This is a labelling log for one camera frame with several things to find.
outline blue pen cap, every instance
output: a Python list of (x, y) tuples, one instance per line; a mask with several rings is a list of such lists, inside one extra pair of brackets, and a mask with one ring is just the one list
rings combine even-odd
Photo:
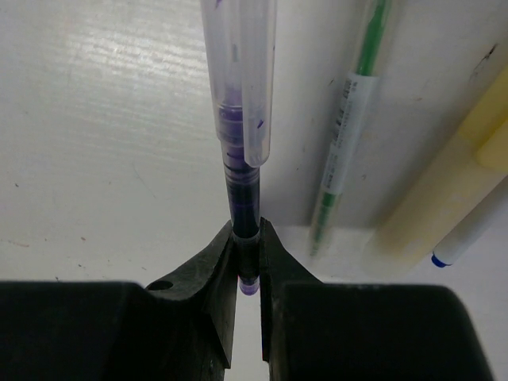
[(439, 268), (443, 268), (443, 267), (447, 267), (447, 266), (451, 266), (451, 264), (446, 264), (444, 262), (441, 262), (439, 260), (439, 258), (436, 257), (436, 255), (434, 253), (432, 253), (432, 263), (435, 264), (436, 266), (438, 266)]

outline yellow highlighter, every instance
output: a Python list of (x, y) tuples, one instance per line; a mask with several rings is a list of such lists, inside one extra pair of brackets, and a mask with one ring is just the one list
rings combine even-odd
[(400, 275), (427, 256), (508, 175), (508, 67), (483, 95), (362, 257), (374, 276)]

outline purple ink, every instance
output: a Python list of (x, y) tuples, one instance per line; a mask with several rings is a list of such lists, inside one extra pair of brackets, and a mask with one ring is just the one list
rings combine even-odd
[(252, 238), (260, 231), (260, 169), (244, 160), (241, 107), (220, 105), (218, 116), (233, 232), (242, 239)]

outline clear plastic pen cap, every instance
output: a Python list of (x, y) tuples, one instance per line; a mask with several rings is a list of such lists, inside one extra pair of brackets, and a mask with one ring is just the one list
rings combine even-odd
[[(226, 144), (242, 144), (251, 167), (261, 166), (270, 154), (275, 3), (201, 0), (217, 134)], [(238, 117), (242, 128), (232, 132), (221, 113), (228, 121)]]

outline green pen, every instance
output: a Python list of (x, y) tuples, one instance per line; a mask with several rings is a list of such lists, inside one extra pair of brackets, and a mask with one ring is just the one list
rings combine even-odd
[(348, 169), (360, 141), (368, 107), (383, 66), (404, 0), (369, 0), (364, 9), (362, 33), (352, 70), (348, 73), (333, 126), (333, 140), (310, 226), (310, 255), (316, 256), (329, 242)]

